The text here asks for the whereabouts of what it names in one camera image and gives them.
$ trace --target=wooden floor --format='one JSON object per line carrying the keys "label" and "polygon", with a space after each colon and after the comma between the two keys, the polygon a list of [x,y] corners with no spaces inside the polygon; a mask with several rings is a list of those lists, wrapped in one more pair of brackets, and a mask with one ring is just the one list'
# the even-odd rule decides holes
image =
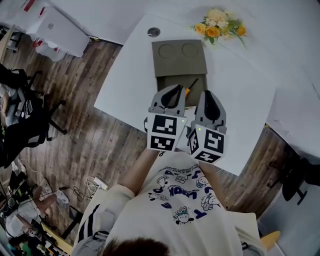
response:
{"label": "wooden floor", "polygon": [[[51,95],[50,104],[67,101],[60,106],[53,120],[67,135],[50,128],[54,140],[36,148],[25,148],[20,158],[33,170],[39,171],[49,181],[53,190],[58,187],[78,187],[87,194],[87,176],[99,176],[109,186],[117,182],[146,146],[146,134],[94,108],[100,88],[115,61],[120,46],[93,42],[83,58],[67,55],[59,62],[52,62],[32,48],[25,36],[17,53],[8,51],[4,65],[10,69],[25,69],[28,75],[42,70],[35,81],[35,88]],[[273,189],[267,184],[277,179],[278,172],[270,168],[271,161],[283,163],[290,150],[270,129],[264,128],[259,141],[242,174],[238,177],[224,170],[218,173],[226,195],[226,205],[231,211],[254,212],[257,217],[268,207],[281,185]],[[10,176],[11,168],[1,170],[2,182]],[[29,179],[40,184],[42,177],[27,167]],[[71,189],[65,191],[70,205],[84,211],[89,199],[78,201]],[[53,205],[51,223],[63,232],[68,226],[69,206],[59,203],[62,213]],[[74,233],[68,237],[75,238]]]}

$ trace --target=white table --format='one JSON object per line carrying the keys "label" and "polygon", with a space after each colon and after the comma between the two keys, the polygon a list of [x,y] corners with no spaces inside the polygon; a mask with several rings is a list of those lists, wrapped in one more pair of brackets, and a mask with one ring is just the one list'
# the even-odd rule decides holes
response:
{"label": "white table", "polygon": [[[157,27],[158,37],[147,36]],[[126,41],[111,67],[94,106],[115,118],[144,131],[144,119],[157,92],[153,41],[199,39],[187,27],[145,15]],[[207,85],[226,111],[228,142],[223,159],[216,166],[239,175],[247,163],[266,122],[275,86],[262,72],[221,45],[204,48]],[[192,117],[192,111],[186,111]],[[186,131],[178,148],[187,150]]]}

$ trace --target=screwdriver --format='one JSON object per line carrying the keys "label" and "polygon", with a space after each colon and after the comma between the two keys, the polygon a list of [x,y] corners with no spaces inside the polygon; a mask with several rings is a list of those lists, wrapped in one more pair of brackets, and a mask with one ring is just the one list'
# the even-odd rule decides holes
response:
{"label": "screwdriver", "polygon": [[195,83],[198,81],[198,79],[199,79],[199,78],[197,78],[196,80],[194,80],[194,82],[190,85],[190,87],[185,90],[185,96],[186,96],[186,97],[187,97],[188,94],[190,93],[191,87],[195,85]]}

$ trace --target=white cube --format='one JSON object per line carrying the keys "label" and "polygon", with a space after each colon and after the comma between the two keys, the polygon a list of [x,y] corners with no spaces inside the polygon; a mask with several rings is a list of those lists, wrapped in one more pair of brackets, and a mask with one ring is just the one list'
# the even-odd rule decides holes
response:
{"label": "white cube", "polygon": [[189,138],[192,158],[214,164],[225,153],[226,135],[196,124]]}
{"label": "white cube", "polygon": [[147,116],[147,148],[175,151],[187,121],[186,117],[149,112]]}

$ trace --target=power strip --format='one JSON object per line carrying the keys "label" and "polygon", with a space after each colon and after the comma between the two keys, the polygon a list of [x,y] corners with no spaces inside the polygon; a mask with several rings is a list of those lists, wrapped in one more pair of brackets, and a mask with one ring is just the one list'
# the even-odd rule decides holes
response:
{"label": "power strip", "polygon": [[102,179],[95,177],[93,181],[97,183],[103,190],[108,189],[108,185]]}

